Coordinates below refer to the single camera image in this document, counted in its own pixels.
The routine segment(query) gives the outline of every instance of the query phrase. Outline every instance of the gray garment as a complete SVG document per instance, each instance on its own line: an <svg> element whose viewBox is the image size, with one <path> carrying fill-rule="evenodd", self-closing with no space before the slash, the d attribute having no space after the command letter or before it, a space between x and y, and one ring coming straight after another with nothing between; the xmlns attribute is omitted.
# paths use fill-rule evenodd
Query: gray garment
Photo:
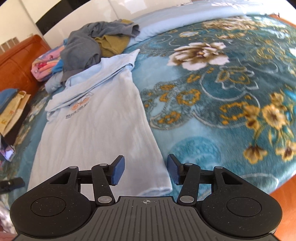
<svg viewBox="0 0 296 241"><path fill-rule="evenodd" d="M93 38L117 34L136 37L139 33L139 25L122 23L121 19L110 23L89 23L71 32L68 43L61 52L61 59L64 62L62 82L101 61L99 44Z"/></svg>

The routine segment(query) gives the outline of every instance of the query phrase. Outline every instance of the floral blanket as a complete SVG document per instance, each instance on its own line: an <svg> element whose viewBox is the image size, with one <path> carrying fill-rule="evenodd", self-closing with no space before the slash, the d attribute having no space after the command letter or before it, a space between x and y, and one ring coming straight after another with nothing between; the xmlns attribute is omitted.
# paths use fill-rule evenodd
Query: floral blanket
<svg viewBox="0 0 296 241"><path fill-rule="evenodd" d="M133 80L164 159L224 166L268 193L295 174L296 29L265 16L223 18L125 53L138 48ZM209 193L204 185L199 199Z"/></svg>

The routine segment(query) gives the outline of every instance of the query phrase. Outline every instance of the blue gripper pad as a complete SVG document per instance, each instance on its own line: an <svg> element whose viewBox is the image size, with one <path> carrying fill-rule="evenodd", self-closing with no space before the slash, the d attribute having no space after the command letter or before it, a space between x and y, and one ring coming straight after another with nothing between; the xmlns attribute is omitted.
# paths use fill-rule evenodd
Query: blue gripper pad
<svg viewBox="0 0 296 241"><path fill-rule="evenodd" d="M119 156L118 158L120 158L120 160L115 160L118 161L118 163L116 164L116 166L114 167L113 170L113 175L111 177L111 181L112 181L112 185L117 185L123 172L124 172L124 168L125 168L125 159L124 156Z"/></svg>
<svg viewBox="0 0 296 241"><path fill-rule="evenodd" d="M173 158L176 158L174 155L168 155L167 158L167 169L168 172L170 174L170 177L173 181L174 184L179 184L179 168L178 165L175 163L175 161L173 160Z"/></svg>

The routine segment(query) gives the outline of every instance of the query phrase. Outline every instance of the pile of clothes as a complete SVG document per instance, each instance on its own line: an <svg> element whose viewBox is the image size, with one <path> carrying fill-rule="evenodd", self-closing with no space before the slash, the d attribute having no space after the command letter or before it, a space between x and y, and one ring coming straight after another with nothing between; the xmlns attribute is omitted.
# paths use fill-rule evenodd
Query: pile of clothes
<svg viewBox="0 0 296 241"><path fill-rule="evenodd" d="M16 126L18 129L20 128L21 124L18 121L24 112L29 98L29 94L18 89L6 89L0 92L0 133L4 137L9 136L7 139L11 145L14 143L18 133L18 131L13 131L13 129Z"/></svg>
<svg viewBox="0 0 296 241"><path fill-rule="evenodd" d="M32 64L38 81L49 80L46 91L52 93L71 76L98 64L101 58L121 54L130 38L140 33L130 20L89 23L70 33L61 46L43 54Z"/></svg>

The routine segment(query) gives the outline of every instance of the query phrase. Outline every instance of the white fabric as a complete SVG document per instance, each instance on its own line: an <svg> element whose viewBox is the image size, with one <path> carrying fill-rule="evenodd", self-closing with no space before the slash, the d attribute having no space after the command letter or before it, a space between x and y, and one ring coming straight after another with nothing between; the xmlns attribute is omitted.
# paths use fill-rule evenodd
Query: white fabric
<svg viewBox="0 0 296 241"><path fill-rule="evenodd" d="M114 197L171 192L162 155L148 125L131 69L139 50L112 58L71 77L48 103L28 189L69 166L91 169L124 155L125 171ZM93 200L91 186L81 193Z"/></svg>

